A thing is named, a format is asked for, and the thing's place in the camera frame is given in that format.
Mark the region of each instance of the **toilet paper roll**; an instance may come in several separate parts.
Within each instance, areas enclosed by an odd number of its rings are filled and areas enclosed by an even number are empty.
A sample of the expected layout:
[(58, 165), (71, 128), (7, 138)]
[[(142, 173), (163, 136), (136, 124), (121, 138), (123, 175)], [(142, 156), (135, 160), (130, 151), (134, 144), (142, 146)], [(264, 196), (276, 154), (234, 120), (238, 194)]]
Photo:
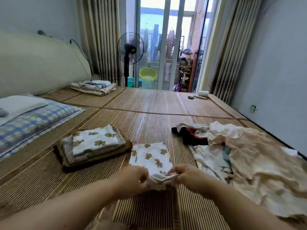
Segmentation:
[(209, 91), (198, 91), (198, 96), (201, 97), (208, 97), (209, 96)]

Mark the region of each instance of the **beige curtain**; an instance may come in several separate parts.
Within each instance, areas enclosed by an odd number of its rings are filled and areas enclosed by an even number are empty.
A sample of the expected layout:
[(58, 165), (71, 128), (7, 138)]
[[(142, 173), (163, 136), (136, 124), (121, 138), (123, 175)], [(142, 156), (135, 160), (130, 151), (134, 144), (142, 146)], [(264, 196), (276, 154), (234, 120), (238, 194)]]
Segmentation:
[(92, 73), (121, 85), (118, 0), (79, 0), (79, 17), (82, 49)]
[(209, 92), (229, 103), (263, 0), (238, 0)]

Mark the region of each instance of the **striped bamboo mat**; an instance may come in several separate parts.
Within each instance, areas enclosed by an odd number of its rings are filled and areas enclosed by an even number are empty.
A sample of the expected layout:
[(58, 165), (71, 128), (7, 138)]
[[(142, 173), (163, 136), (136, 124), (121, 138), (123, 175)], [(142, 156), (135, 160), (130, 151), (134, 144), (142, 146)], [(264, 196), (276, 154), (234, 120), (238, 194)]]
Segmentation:
[[(182, 122), (214, 121), (253, 127), (244, 116), (214, 96), (187, 99), (187, 93), (118, 87), (106, 96), (64, 89), (42, 97), (82, 106), (86, 111), (46, 133), (0, 162), (0, 220), (99, 179), (106, 179), (129, 161), (129, 155), (105, 160), (65, 174), (53, 154), (53, 144), (74, 129), (113, 124), (133, 143), (166, 142), (175, 163), (196, 166), (189, 149), (171, 133)], [(110, 204), (88, 226), (107, 229), (228, 229), (216, 206), (180, 186), (171, 191), (149, 191)]]

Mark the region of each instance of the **plaid pillow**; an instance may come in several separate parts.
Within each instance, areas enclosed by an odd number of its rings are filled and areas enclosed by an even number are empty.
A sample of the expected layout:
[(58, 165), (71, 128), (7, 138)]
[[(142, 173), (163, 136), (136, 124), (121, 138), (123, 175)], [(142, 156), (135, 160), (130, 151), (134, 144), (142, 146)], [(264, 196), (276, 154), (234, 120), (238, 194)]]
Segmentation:
[(75, 106), (45, 100), (48, 102), (47, 106), (26, 112), (0, 126), (0, 160), (85, 111)]

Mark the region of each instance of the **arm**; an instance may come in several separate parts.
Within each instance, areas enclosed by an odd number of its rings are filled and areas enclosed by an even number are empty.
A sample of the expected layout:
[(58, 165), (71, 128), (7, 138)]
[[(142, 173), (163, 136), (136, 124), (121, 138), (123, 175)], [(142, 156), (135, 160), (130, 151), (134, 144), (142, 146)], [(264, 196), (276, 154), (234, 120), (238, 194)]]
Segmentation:
[(183, 184), (190, 191), (212, 199), (231, 229), (243, 230), (293, 230), (276, 216), (250, 201), (232, 186), (218, 181), (197, 167), (176, 165), (169, 173), (181, 174), (176, 183)]
[(84, 229), (112, 201), (127, 199), (147, 190), (148, 170), (126, 166), (111, 178), (93, 182), (0, 222), (0, 229)]

